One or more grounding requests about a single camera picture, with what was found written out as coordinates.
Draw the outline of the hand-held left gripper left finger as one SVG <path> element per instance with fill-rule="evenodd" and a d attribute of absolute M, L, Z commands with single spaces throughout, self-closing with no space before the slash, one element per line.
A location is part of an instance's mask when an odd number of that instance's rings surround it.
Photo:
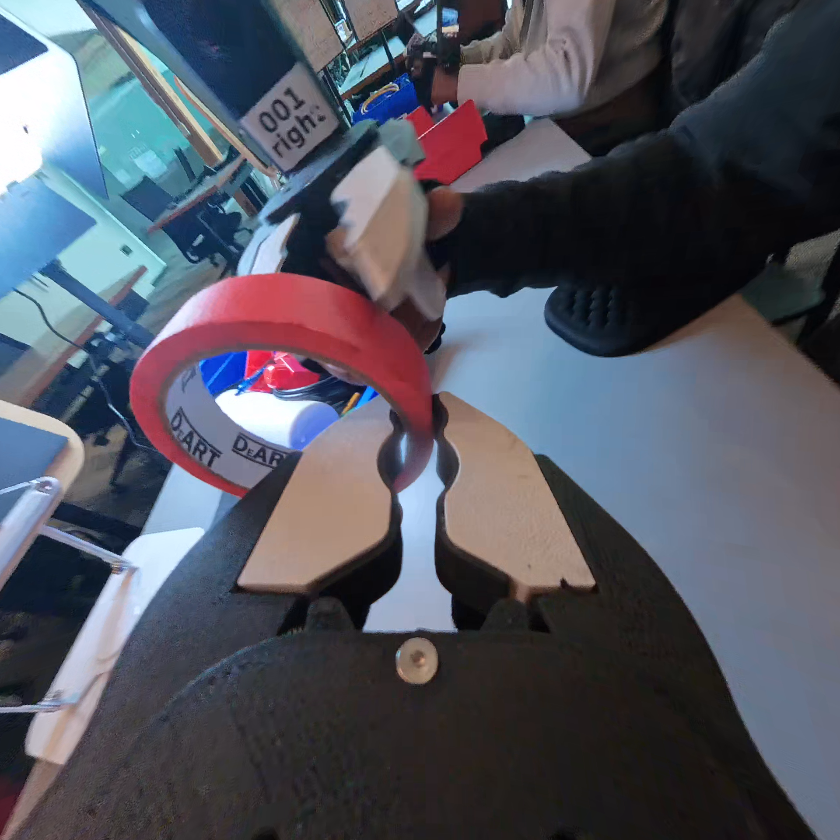
<path fill-rule="evenodd" d="M 237 579 L 258 594 L 340 601 L 362 629 L 402 571 L 400 436 L 381 397 L 307 446 Z"/>

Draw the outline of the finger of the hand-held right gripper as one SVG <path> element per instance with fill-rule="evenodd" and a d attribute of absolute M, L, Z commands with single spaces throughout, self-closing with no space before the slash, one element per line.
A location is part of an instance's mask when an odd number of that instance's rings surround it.
<path fill-rule="evenodd" d="M 236 275 L 248 277 L 280 272 L 287 259 L 289 238 L 299 219 L 300 214 L 294 213 L 279 224 L 260 226 L 239 259 Z"/>
<path fill-rule="evenodd" d="M 376 146 L 330 195 L 339 217 L 335 257 L 384 310 L 410 300 L 432 308 L 432 266 L 425 251 L 427 201 L 413 173 Z"/>

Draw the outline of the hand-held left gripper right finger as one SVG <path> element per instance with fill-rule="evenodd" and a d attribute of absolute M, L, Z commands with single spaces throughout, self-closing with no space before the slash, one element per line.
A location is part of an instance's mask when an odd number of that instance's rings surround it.
<path fill-rule="evenodd" d="M 531 614 L 561 592 L 593 595 L 596 579 L 529 446 L 451 392 L 434 396 L 434 565 L 457 629 L 479 629 L 512 600 Z"/>

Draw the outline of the red masking tape roll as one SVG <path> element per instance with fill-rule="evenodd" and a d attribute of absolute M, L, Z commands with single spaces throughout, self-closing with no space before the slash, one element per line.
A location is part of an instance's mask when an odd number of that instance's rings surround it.
<path fill-rule="evenodd" d="M 433 449 L 433 397 L 414 338 L 355 291 L 288 273 L 229 277 L 198 292 L 136 363 L 133 414 L 174 465 L 242 497 L 291 454 L 226 416 L 203 381 L 204 359 L 249 350 L 302 355 L 371 386 L 407 438 L 394 490 L 403 491 L 423 473 Z"/>

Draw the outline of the red plastic block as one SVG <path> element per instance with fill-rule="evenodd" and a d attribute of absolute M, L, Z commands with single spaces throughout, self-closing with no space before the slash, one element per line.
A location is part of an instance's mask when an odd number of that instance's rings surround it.
<path fill-rule="evenodd" d="M 249 350 L 246 353 L 245 378 L 260 368 L 265 369 L 269 393 L 295 391 L 321 381 L 318 372 L 311 371 L 290 353 Z"/>

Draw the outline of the blue storage bin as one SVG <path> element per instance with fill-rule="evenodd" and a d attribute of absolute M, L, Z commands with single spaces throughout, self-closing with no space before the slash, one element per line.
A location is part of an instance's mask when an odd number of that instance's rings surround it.
<path fill-rule="evenodd" d="M 394 81 L 374 91 L 353 112 L 351 124 L 372 121 L 383 125 L 414 111 L 419 105 L 413 80 L 404 73 Z"/>
<path fill-rule="evenodd" d="M 213 396 L 219 396 L 229 390 L 235 391 L 237 383 L 245 378 L 247 352 L 248 350 L 222 353 L 200 362 L 199 369 L 203 382 Z M 297 359 L 311 371 L 318 372 L 321 375 L 321 381 L 299 390 L 274 391 L 271 394 L 289 401 L 327 403 L 335 408 L 341 417 L 379 396 L 378 391 L 373 387 L 344 381 L 337 375 L 329 373 L 325 366 L 315 360 L 300 360 L 298 357 Z"/>

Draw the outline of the person's right forearm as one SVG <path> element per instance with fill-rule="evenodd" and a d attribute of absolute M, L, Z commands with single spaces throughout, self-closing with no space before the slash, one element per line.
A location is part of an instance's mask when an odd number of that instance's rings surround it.
<path fill-rule="evenodd" d="M 751 280 L 838 229 L 839 2 L 797 2 L 659 132 L 566 173 L 464 194 L 433 247 L 448 296 Z"/>

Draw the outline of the black office chair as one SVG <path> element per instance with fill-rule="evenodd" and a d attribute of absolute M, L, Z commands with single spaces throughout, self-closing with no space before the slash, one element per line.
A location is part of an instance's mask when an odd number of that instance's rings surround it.
<path fill-rule="evenodd" d="M 211 197 L 169 223 L 168 235 L 191 264 L 209 259 L 217 266 L 216 257 L 220 257 L 232 265 L 244 254 L 245 247 L 237 239 L 244 229 L 244 215 L 225 207 Z"/>

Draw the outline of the wooden desk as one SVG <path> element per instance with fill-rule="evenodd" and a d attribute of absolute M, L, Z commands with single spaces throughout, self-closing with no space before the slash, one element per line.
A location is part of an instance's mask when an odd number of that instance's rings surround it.
<path fill-rule="evenodd" d="M 211 197 L 218 199 L 221 203 L 226 202 L 240 191 L 241 186 L 251 176 L 253 170 L 253 165 L 240 156 L 220 170 L 204 177 L 201 183 L 195 185 L 182 198 L 176 199 L 173 204 L 164 209 L 148 226 L 147 234 L 152 235 L 158 231 L 163 231 L 168 235 L 168 225 L 172 220 Z"/>
<path fill-rule="evenodd" d="M 2 299 L 1 398 L 19 406 L 32 406 L 54 383 L 68 363 L 81 361 L 80 347 L 96 332 L 115 331 L 126 336 L 122 322 L 134 322 L 124 308 L 136 294 L 151 289 L 151 273 L 145 266 L 132 269 L 103 290 L 95 292 L 104 302 L 100 314 L 53 280 L 38 276 L 24 289 Z"/>

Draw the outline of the white cylinder roll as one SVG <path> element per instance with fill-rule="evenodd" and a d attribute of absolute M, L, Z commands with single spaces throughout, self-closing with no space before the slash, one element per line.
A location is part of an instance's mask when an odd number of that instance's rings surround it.
<path fill-rule="evenodd" d="M 340 415 L 317 401 L 289 401 L 265 392 L 223 392 L 216 405 L 247 433 L 273 445 L 302 450 L 335 424 Z"/>

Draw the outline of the black board book stand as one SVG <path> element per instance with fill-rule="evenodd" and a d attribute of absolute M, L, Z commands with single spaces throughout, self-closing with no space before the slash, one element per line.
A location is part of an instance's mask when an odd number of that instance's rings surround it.
<path fill-rule="evenodd" d="M 79 2 L 79 6 L 203 161 L 217 164 L 222 154 L 197 114 L 273 186 L 280 185 L 282 175 L 269 163 L 267 153 L 161 34 L 142 2 Z"/>
<path fill-rule="evenodd" d="M 64 765 L 124 646 L 202 528 L 140 535 L 121 554 L 50 524 L 81 471 L 78 436 L 2 403 L 2 716 L 29 723 L 25 751 Z"/>

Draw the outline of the black light stand pole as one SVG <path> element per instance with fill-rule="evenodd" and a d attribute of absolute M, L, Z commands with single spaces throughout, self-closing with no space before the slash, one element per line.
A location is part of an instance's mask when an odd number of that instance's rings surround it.
<path fill-rule="evenodd" d="M 110 323 L 131 343 L 145 350 L 154 341 L 152 332 L 128 318 L 121 310 L 118 310 L 114 305 L 69 274 L 57 260 L 48 263 L 41 270 L 41 273 L 69 292 L 83 305 L 96 312 L 103 321 Z"/>

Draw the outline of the studio softbox light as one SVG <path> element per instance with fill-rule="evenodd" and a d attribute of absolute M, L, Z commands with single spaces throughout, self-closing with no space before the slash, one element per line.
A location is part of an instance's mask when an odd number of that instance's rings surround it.
<path fill-rule="evenodd" d="M 60 173 L 108 197 L 76 61 L 1 13 L 1 296 L 54 263 L 96 219 L 53 189 Z"/>

